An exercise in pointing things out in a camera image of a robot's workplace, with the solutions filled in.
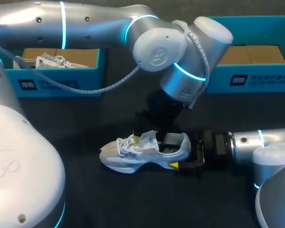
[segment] black tablecloth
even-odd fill
[[[107,84],[134,66],[111,51]],[[135,111],[161,74],[140,72],[101,98],[22,99],[28,119],[60,153],[66,169],[64,227],[253,228],[249,169],[206,171],[201,180],[156,165],[120,174],[99,161],[99,148],[132,133]],[[177,124],[194,129],[246,131],[285,127],[285,94],[203,95]]]

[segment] yellow tag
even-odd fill
[[[134,142],[135,144],[137,144],[138,140],[139,140],[139,137],[136,136],[136,135],[134,135],[134,136],[133,136],[133,142]]]

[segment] shoelace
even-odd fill
[[[118,151],[119,156],[125,156],[128,153],[137,153],[135,151],[128,150],[130,145],[134,143],[133,137],[134,137],[134,134],[131,134],[126,139],[121,139],[121,138],[116,139],[117,151]]]

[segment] blue box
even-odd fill
[[[17,50],[13,51],[13,53],[21,56],[22,51],[23,50]],[[101,96],[101,94],[82,95],[57,88],[27,69],[7,69],[11,68],[11,63],[7,62],[3,57],[1,59],[18,97]],[[100,89],[104,84],[105,77],[105,49],[98,49],[95,68],[36,69],[36,71],[58,83],[76,89]]]
[[[211,18],[230,30],[234,37],[232,45],[278,45],[285,59],[285,16]],[[232,83],[235,79],[241,83]],[[285,64],[218,65],[211,73],[206,91],[208,94],[285,92]]]

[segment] sneaker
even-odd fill
[[[156,139],[156,131],[134,134],[126,139],[118,138],[101,148],[101,162],[112,170],[134,173],[142,165],[154,162],[166,169],[173,170],[169,162],[186,159],[191,152],[191,143],[185,133],[168,133],[163,142]]]

